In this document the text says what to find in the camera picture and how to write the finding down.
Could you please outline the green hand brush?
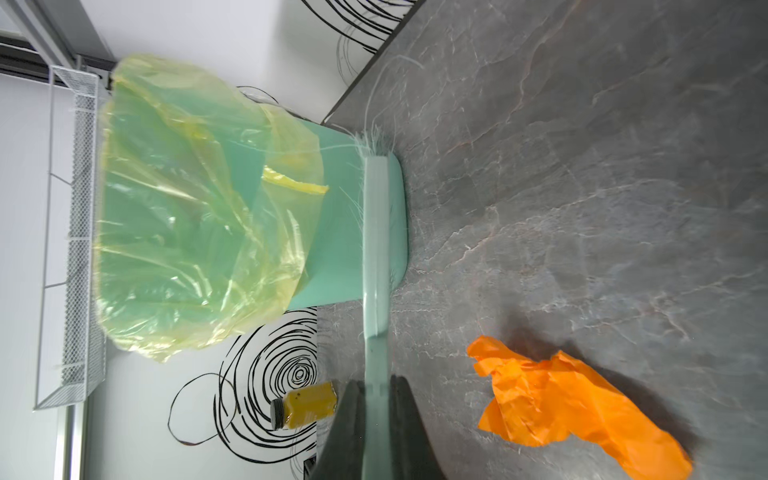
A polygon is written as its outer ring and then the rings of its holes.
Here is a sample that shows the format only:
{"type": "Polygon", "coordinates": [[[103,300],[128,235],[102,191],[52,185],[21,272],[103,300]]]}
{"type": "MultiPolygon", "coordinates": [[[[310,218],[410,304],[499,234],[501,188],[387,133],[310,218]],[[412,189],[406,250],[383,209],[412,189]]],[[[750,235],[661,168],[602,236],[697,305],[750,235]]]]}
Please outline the green hand brush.
{"type": "Polygon", "coordinates": [[[390,436],[390,201],[391,149],[376,130],[354,136],[363,167],[362,289],[365,341],[363,479],[392,479],[390,436]]]}

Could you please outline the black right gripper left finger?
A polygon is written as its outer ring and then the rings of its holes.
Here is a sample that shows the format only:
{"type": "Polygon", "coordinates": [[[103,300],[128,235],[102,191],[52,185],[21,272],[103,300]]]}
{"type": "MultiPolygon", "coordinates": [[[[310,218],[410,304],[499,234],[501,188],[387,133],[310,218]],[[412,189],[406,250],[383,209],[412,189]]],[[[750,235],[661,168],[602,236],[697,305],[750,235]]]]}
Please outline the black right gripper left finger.
{"type": "Polygon", "coordinates": [[[365,446],[365,385],[349,381],[338,403],[323,450],[309,479],[359,480],[365,446]]]}

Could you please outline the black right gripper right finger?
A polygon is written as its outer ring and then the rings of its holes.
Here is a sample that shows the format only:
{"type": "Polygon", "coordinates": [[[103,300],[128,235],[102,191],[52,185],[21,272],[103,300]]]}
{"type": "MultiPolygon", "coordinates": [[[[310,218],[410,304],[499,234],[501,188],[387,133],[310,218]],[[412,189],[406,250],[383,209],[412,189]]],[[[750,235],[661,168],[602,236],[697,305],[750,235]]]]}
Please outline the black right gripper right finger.
{"type": "Polygon", "coordinates": [[[389,417],[393,478],[446,480],[429,441],[412,389],[403,376],[391,377],[389,417]]]}

